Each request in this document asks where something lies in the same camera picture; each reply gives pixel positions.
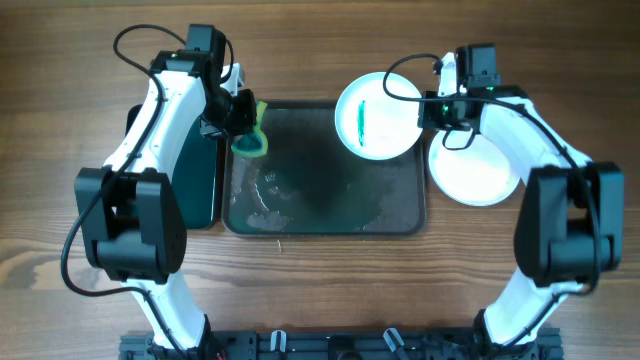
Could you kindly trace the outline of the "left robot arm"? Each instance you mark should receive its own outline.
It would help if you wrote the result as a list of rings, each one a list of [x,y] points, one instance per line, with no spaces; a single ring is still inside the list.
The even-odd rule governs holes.
[[[139,340],[155,359],[214,359],[220,350],[195,304],[181,265],[187,226],[173,177],[192,127],[214,141],[253,133],[258,107],[243,86],[233,47],[213,25],[192,24],[181,48],[141,67],[149,79],[124,140],[99,168],[75,179],[78,216],[63,245],[60,272],[85,297],[133,294],[149,320]]]

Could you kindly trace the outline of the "green yellow sponge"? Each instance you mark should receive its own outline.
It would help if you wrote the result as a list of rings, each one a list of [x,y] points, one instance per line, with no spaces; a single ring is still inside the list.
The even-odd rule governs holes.
[[[268,104],[266,102],[257,102],[256,124],[253,126],[251,133],[242,135],[232,143],[231,150],[234,154],[247,158],[258,158],[267,154],[269,143],[261,129],[267,107]]]

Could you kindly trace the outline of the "white plate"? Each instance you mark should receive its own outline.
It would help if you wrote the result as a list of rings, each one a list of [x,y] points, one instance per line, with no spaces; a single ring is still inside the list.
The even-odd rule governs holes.
[[[428,169],[435,184],[453,200],[476,207],[495,205],[517,188],[520,176],[506,156],[491,141],[471,133],[446,131],[433,137],[428,155]]]
[[[355,155],[388,160],[408,151],[419,140],[420,96],[406,78],[383,72],[363,75],[341,93],[334,112],[336,133]]]

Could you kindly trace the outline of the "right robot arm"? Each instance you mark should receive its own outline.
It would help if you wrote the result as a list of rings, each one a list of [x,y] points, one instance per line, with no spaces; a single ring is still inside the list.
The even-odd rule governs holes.
[[[528,95],[502,84],[492,44],[434,56],[436,91],[420,97],[418,124],[445,135],[481,135],[505,155],[526,189],[514,233],[517,269],[482,313],[490,345],[533,342],[569,296],[588,296],[622,258],[624,174],[569,145]]]

